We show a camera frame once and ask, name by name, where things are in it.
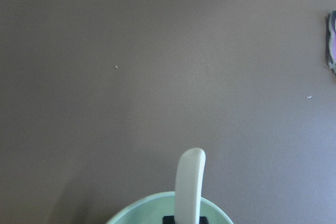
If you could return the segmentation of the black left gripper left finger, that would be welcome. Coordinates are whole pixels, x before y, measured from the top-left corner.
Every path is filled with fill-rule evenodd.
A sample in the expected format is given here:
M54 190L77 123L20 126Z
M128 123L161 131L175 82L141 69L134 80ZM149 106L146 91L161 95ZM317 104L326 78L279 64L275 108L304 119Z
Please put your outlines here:
M162 224L175 224L174 216L164 216L162 218Z

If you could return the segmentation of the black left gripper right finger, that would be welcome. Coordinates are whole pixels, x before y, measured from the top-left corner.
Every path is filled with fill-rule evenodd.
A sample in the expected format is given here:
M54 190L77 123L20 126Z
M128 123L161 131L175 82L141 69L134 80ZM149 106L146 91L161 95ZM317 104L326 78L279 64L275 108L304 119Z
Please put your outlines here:
M207 217L200 216L199 217L199 224L209 224Z

